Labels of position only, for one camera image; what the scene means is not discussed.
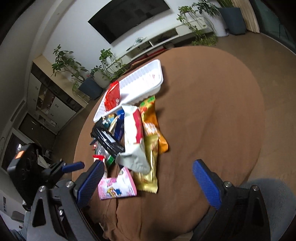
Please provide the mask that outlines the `green-edged seeds bag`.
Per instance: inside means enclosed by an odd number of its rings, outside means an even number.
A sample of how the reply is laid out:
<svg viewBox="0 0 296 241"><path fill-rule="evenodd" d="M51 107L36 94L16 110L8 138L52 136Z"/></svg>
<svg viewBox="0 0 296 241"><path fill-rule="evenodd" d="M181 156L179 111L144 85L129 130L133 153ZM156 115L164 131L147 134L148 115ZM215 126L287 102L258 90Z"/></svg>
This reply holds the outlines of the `green-edged seeds bag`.
<svg viewBox="0 0 296 241"><path fill-rule="evenodd" d="M106 167L111 167L115 160L114 157L112 157L111 154L109 154L107 150L104 149L104 147L99 143L99 141L96 141L93 147L95 155L104 156Z"/></svg>

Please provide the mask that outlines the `black snack bag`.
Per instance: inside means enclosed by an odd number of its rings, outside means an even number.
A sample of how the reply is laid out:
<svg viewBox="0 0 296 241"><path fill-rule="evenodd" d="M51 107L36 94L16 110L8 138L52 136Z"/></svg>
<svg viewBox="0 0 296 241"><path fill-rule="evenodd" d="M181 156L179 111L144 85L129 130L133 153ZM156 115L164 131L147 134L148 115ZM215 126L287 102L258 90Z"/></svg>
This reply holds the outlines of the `black snack bag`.
<svg viewBox="0 0 296 241"><path fill-rule="evenodd" d="M104 127L103 118L94 124L90 136L95 138L113 158L116 158L119 153L125 152L124 146Z"/></svg>

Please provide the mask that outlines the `pink cartoon snack packet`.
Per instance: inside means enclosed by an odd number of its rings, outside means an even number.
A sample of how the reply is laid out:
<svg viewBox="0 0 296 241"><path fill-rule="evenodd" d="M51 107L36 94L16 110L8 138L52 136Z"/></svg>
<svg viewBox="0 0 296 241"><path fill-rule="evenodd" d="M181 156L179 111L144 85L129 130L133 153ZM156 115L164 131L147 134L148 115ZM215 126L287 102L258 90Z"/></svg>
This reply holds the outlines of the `pink cartoon snack packet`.
<svg viewBox="0 0 296 241"><path fill-rule="evenodd" d="M137 189L129 169L123 167L116 178L101 179L98 195L100 200L137 196Z"/></svg>

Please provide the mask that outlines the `light blue panda snack bag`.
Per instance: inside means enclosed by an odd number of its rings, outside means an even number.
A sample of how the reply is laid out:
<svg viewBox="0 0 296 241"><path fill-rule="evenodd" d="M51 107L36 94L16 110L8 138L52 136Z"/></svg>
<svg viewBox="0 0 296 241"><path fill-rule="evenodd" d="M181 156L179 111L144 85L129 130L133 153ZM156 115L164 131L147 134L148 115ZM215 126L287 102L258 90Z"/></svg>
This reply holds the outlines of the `light blue panda snack bag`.
<svg viewBox="0 0 296 241"><path fill-rule="evenodd" d="M103 127L110 133L114 133L119 117L120 115L117 114L110 114L108 116L104 116L102 122Z"/></svg>

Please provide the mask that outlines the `blue biscuit packet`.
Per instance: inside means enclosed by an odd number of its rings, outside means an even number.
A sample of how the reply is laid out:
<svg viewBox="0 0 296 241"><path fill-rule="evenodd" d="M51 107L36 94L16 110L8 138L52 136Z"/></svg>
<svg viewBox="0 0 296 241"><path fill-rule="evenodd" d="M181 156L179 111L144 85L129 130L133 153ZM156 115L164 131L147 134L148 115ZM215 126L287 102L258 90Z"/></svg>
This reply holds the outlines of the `blue biscuit packet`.
<svg viewBox="0 0 296 241"><path fill-rule="evenodd" d="M117 114L117 121L115 125L115 130L114 130L114 137L117 141L120 142L124 134L125 112L123 109L121 109L116 114Z"/></svg>

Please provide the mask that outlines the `white red grey snack bag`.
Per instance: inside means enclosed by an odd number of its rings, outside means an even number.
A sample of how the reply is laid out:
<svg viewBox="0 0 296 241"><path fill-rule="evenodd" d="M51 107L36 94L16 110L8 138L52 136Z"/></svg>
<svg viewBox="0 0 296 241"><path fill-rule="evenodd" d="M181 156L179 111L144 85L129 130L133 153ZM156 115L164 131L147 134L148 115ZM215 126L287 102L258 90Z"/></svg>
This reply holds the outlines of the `white red grey snack bag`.
<svg viewBox="0 0 296 241"><path fill-rule="evenodd" d="M151 171L151 166L145 155L144 133L142 119L137 106L123 105L125 152L119 153L115 162L133 172L144 175Z"/></svg>

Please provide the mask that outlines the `orange snack bar packet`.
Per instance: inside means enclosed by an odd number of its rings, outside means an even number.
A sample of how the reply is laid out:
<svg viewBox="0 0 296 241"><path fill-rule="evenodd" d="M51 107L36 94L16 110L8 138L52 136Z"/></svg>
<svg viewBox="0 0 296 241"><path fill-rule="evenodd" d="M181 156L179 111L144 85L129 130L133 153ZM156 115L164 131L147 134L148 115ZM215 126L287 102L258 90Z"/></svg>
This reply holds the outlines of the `orange snack bar packet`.
<svg viewBox="0 0 296 241"><path fill-rule="evenodd" d="M139 105L139 111L146 136L157 135L159 137L159 154L169 150L168 142L160 131L155 108L156 98L151 96Z"/></svg>

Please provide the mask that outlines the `grey chair seat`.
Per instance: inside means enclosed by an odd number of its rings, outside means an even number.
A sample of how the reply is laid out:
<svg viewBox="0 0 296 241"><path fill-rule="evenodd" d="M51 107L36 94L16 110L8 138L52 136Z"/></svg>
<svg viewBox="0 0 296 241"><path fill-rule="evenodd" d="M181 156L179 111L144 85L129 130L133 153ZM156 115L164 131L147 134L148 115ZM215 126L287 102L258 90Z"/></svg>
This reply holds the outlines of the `grey chair seat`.
<svg viewBox="0 0 296 241"><path fill-rule="evenodd" d="M271 240L280 240L295 217L295 195L279 179L260 178L243 183L241 188L257 185L262 193L269 219Z"/></svg>

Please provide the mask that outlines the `wooden display cabinet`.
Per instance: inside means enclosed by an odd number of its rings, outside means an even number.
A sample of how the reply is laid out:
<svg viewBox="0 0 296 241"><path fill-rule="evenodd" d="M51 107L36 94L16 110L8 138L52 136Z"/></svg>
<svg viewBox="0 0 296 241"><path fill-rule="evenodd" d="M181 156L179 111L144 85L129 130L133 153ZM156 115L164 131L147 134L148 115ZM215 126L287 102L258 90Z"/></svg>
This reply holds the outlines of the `wooden display cabinet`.
<svg viewBox="0 0 296 241"><path fill-rule="evenodd" d="M28 112L55 134L88 105L87 99L74 92L73 82L61 73L53 74L43 55L32 60L27 76Z"/></svg>

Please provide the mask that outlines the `left plant in white pot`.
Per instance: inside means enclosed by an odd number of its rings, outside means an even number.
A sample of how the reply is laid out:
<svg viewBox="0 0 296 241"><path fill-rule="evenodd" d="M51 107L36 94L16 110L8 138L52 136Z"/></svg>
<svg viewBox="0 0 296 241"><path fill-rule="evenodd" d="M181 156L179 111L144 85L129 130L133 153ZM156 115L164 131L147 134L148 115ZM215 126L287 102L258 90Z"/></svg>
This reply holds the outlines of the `left plant in white pot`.
<svg viewBox="0 0 296 241"><path fill-rule="evenodd" d="M126 73L126 64L123 64L121 58L116 58L111 49L102 49L99 60L101 64L92 68L90 74L101 88L107 89L112 82Z"/></svg>

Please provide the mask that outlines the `plant in white pot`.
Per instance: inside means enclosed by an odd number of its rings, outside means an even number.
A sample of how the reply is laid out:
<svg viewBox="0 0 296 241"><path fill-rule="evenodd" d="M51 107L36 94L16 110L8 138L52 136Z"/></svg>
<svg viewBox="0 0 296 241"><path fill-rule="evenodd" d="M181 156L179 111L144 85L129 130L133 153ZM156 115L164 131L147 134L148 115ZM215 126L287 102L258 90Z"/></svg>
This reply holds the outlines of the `plant in white pot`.
<svg viewBox="0 0 296 241"><path fill-rule="evenodd" d="M116 58L111 49L102 49L99 60L101 64L92 68L90 74L101 88L107 89L112 82L126 73L126 64L123 64L121 58Z"/></svg>
<svg viewBox="0 0 296 241"><path fill-rule="evenodd" d="M209 1L179 6L177 20L193 33L193 46L214 46L218 38L229 36L217 5Z"/></svg>

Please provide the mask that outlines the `left plant in blue pot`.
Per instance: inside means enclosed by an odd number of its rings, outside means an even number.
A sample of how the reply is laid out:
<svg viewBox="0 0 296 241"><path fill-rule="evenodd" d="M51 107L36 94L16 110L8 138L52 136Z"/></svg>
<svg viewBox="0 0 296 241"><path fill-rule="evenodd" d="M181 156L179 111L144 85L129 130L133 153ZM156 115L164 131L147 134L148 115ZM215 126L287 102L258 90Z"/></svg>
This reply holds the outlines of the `left plant in blue pot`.
<svg viewBox="0 0 296 241"><path fill-rule="evenodd" d="M55 62L52 64L53 75L66 72L66 78L71 77L74 95L84 101L96 100L102 95L103 89L90 74L88 75L89 71L74 58L73 51L63 50L59 44L53 54L55 56Z"/></svg>

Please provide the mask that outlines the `white plastic tray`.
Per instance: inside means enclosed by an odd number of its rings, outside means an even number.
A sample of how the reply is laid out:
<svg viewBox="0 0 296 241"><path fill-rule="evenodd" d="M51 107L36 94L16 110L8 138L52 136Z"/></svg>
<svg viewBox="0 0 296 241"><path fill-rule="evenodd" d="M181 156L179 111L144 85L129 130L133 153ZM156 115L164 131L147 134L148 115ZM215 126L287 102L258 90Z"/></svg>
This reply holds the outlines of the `white plastic tray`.
<svg viewBox="0 0 296 241"><path fill-rule="evenodd" d="M164 77L159 59L155 59L119 81L120 99L115 108L107 111L104 106L105 96L94 115L97 122L103 116L113 114L121 109L122 105L136 105L144 99L160 91Z"/></svg>

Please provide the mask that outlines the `white tv console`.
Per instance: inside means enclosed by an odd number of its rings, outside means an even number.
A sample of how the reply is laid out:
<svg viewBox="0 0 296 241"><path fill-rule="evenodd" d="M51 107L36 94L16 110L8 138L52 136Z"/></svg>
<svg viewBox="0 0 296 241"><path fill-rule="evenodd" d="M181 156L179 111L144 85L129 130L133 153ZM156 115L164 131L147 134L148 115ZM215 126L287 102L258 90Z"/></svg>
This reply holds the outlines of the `white tv console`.
<svg viewBox="0 0 296 241"><path fill-rule="evenodd" d="M197 30L202 33L210 33L214 31L213 24L204 17L198 17L196 20L189 21L189 24L192 27L195 27ZM193 37L194 32L185 24L174 24L173 27L169 27L165 31L161 31L158 34L152 35L150 37L145 37L140 43L135 44L132 47L129 47L122 54L118 56L122 61L131 61L139 58L143 54L152 51L153 49L158 48L159 46L165 45L174 40L181 39L182 37Z"/></svg>

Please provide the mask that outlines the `beige curtain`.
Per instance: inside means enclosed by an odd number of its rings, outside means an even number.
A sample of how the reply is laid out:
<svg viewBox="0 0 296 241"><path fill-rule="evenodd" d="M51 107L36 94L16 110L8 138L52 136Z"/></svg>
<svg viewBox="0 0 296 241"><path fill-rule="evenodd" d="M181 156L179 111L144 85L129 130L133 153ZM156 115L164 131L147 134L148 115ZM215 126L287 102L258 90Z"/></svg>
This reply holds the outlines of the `beige curtain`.
<svg viewBox="0 0 296 241"><path fill-rule="evenodd" d="M232 0L234 7L240 8L248 31L260 33L259 24L249 0Z"/></svg>

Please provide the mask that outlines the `tall plant in blue pot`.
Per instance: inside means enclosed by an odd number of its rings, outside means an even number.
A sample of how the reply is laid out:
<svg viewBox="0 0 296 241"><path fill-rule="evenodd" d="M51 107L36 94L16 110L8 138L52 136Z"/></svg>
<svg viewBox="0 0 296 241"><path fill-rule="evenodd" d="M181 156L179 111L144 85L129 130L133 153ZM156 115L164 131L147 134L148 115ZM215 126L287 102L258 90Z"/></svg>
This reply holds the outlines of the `tall plant in blue pot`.
<svg viewBox="0 0 296 241"><path fill-rule="evenodd" d="M228 30L233 35L246 33L246 25L240 8L234 7L232 1L217 1L220 4L219 12L224 19Z"/></svg>

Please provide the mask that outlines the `wall-mounted black television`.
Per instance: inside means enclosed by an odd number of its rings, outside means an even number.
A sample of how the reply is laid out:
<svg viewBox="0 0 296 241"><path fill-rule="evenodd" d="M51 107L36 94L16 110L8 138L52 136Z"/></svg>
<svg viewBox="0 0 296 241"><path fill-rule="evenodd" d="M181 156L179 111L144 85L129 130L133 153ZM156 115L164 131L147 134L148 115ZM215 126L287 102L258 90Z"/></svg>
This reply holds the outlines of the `wall-mounted black television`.
<svg viewBox="0 0 296 241"><path fill-rule="evenodd" d="M153 16L169 10L165 1L113 0L92 16L88 23L109 43Z"/></svg>

